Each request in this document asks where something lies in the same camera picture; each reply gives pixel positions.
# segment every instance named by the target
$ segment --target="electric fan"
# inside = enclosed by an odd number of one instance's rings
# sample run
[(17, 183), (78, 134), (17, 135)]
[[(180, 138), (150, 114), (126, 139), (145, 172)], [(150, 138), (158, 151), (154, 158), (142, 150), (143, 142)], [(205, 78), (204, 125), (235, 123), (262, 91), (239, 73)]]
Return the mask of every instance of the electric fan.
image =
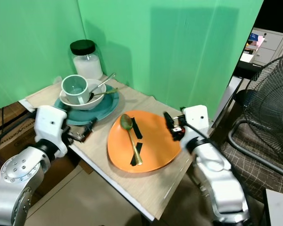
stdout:
[(253, 132), (283, 157), (283, 56), (252, 78), (243, 109)]

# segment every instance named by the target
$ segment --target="black tape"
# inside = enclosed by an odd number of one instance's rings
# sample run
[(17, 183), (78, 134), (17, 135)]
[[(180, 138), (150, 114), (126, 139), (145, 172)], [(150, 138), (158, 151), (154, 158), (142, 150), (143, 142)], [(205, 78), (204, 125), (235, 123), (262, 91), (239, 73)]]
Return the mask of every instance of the black tape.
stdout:
[(138, 129), (135, 118), (131, 118), (131, 119), (132, 119), (132, 122), (133, 122), (133, 130), (134, 130), (134, 133), (135, 133), (137, 139), (142, 139), (142, 134), (141, 134), (140, 130)]
[[(137, 149), (137, 152), (138, 153), (141, 153), (141, 149), (142, 149), (142, 143), (139, 143), (137, 142), (136, 144), (136, 149)], [(133, 157), (131, 159), (131, 163), (130, 163), (132, 166), (136, 166), (136, 161), (135, 161), (135, 158), (134, 158), (134, 154), (133, 154)]]

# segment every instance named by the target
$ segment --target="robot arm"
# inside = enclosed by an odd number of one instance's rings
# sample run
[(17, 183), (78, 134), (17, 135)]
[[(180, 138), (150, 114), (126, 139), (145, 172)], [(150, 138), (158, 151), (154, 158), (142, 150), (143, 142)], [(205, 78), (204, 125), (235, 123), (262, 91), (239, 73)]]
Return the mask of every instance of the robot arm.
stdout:
[(23, 226), (34, 191), (50, 168), (50, 163), (67, 153), (73, 140), (84, 141), (96, 119), (83, 134), (74, 136), (66, 125), (66, 112), (40, 106), (34, 129), (36, 145), (8, 159), (0, 170), (0, 225)]
[(168, 113), (164, 116), (173, 139), (194, 156), (192, 180), (205, 197), (214, 225), (247, 225), (250, 215), (243, 189), (230, 162), (204, 135), (208, 130), (207, 108), (184, 108), (183, 115), (174, 119)]

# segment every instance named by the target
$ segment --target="white bowl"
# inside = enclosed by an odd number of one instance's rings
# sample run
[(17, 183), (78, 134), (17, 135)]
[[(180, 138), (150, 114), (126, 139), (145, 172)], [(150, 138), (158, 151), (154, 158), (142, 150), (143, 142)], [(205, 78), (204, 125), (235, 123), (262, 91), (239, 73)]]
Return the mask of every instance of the white bowl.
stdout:
[[(88, 82), (88, 90), (91, 91), (93, 88), (95, 88), (96, 86), (100, 85), (102, 82), (100, 80), (96, 80), (96, 79), (86, 79)], [(101, 85), (100, 87), (98, 87), (93, 93), (94, 94), (98, 94), (98, 93), (103, 93), (106, 92), (106, 85)], [(92, 98), (91, 101), (87, 102), (86, 104), (83, 105), (73, 105), (71, 104), (68, 99), (66, 94), (64, 93), (64, 91), (60, 92), (60, 100), (63, 104), (70, 106), (73, 109), (77, 109), (77, 110), (90, 110), (95, 108), (96, 105), (98, 105), (102, 99), (104, 98), (104, 94), (102, 95), (98, 95)]]

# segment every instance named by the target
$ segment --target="orange plate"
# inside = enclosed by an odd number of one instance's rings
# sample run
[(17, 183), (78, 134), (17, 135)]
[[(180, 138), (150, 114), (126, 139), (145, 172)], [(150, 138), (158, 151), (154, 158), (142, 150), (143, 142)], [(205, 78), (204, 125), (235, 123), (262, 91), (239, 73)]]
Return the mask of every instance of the orange plate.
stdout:
[(134, 130), (130, 130), (135, 145), (142, 143), (140, 155), (143, 164), (130, 164), (133, 149), (128, 132), (120, 125), (119, 116), (108, 136), (108, 154), (114, 165), (130, 173), (149, 172), (164, 167), (179, 154), (179, 142), (173, 141), (163, 117), (144, 111), (129, 111), (126, 114), (135, 118), (142, 134), (142, 139), (138, 140)]

